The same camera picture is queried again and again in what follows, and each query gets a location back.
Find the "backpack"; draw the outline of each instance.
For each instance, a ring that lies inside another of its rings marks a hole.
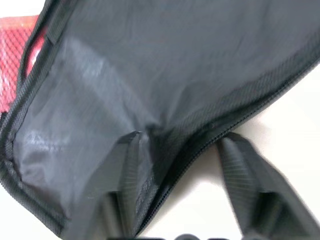
[[[64,240],[133,238],[216,144],[243,240],[319,239],[282,175],[231,132],[316,65],[319,7],[47,0],[1,116],[1,184]]]

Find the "red fabric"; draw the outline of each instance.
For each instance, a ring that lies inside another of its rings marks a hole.
[[[0,18],[0,113],[7,112],[16,98],[18,68],[24,46],[38,16]],[[31,71],[44,42],[39,37],[28,57],[27,74]]]

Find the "black nylon fabric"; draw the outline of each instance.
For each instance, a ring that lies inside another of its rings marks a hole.
[[[15,135],[21,181],[72,219],[112,146],[139,131],[140,221],[187,142],[221,118],[243,118],[239,109],[318,58],[319,9],[298,0],[78,1]]]

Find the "red mesh fabric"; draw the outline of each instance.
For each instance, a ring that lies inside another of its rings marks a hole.
[[[0,18],[0,113],[7,112],[16,97],[18,68],[24,46],[38,16]],[[28,74],[43,44],[40,37],[28,57]]]

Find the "white background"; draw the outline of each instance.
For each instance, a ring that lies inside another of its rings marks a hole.
[[[37,15],[44,0],[0,0],[0,18]],[[236,132],[249,138],[275,165],[320,221],[320,66],[292,90]],[[185,233],[201,240],[240,240],[212,147],[202,155],[160,209],[142,236],[173,240]],[[0,239],[58,240],[0,186]]]

